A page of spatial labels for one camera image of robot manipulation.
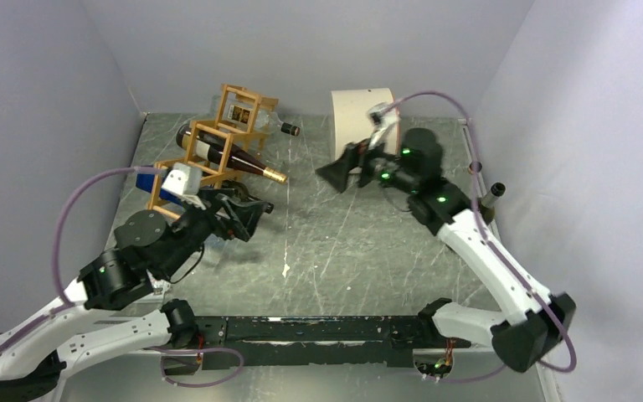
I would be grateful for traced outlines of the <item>blue square glass bottle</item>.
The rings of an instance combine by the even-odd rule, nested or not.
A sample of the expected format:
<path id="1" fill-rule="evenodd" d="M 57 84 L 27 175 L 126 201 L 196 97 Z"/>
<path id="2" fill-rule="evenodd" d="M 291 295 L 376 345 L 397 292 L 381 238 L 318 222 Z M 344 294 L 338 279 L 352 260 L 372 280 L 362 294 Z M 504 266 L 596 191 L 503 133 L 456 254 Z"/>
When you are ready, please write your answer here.
<path id="1" fill-rule="evenodd" d="M 152 190 L 154 189 L 154 175 L 147 172 L 137 172 L 135 187 L 143 192 L 152 194 Z M 160 190 L 157 203 L 159 206 L 168 204 L 182 206 L 182 201 L 179 198 L 164 189 Z"/>

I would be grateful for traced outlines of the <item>clear glass bottle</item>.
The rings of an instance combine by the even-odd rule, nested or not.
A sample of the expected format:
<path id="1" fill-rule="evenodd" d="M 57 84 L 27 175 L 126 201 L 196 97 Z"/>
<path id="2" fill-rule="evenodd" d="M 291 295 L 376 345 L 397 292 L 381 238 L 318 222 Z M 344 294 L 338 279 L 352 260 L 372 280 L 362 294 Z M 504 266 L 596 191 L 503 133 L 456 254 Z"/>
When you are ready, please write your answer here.
<path id="1" fill-rule="evenodd" d="M 483 165 L 481 164 L 481 162 L 479 162 L 479 161 L 472 161 L 472 162 L 469 164 L 469 166 L 468 166 L 468 168 L 467 168 L 467 171 L 468 171 L 468 173 L 469 173 L 469 174 L 471 174 L 471 175 L 477 175 L 477 174 L 479 174 L 479 173 L 481 172 L 482 168 L 483 168 Z"/>

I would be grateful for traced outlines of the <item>dark green wine bottle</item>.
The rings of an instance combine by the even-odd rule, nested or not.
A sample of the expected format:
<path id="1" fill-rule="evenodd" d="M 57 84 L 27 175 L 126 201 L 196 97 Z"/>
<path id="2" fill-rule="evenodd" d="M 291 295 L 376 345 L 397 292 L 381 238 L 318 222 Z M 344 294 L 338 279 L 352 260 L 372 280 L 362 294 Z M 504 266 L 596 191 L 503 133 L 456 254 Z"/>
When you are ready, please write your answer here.
<path id="1" fill-rule="evenodd" d="M 495 182 L 492 184 L 487 193 L 476 199 L 478 202 L 479 213 L 485 224 L 491 224 L 496 217 L 496 204 L 507 191 L 504 183 Z"/>

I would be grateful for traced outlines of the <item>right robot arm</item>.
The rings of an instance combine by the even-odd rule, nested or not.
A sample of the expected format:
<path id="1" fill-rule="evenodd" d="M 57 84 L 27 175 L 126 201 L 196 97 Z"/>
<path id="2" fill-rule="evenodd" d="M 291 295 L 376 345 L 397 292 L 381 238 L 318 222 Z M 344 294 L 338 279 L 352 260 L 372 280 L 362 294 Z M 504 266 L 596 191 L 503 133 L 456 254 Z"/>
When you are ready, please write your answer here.
<path id="1" fill-rule="evenodd" d="M 447 338 L 489 346 L 506 367 L 524 373 L 565 341 L 576 303 L 567 293 L 552 293 L 510 255 L 471 199 L 445 177 L 443 156 L 431 130 L 413 128 L 395 154 L 365 139 L 347 144 L 336 161 L 315 173 L 339 193 L 353 170 L 358 187 L 376 182 L 406 193 L 411 215 L 471 268 L 499 306 L 491 312 L 444 300 L 419 323 L 420 340 L 430 347 Z"/>

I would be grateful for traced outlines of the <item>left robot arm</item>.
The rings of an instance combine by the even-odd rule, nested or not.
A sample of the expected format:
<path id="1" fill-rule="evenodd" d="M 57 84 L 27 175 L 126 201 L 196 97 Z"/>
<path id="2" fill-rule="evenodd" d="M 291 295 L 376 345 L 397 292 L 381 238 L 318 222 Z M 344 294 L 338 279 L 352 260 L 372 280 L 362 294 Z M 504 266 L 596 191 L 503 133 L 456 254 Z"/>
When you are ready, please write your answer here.
<path id="1" fill-rule="evenodd" d="M 238 198 L 234 190 L 202 189 L 201 205 L 184 204 L 178 219 L 156 210 L 133 214 L 116 243 L 80 270 L 62 294 L 15 328 L 0 333 L 0 401 L 32 401 L 92 365 L 143 348 L 181 349 L 200 330 L 184 300 L 164 303 L 144 317 L 93 330 L 170 281 L 205 240 L 249 240 L 270 204 Z"/>

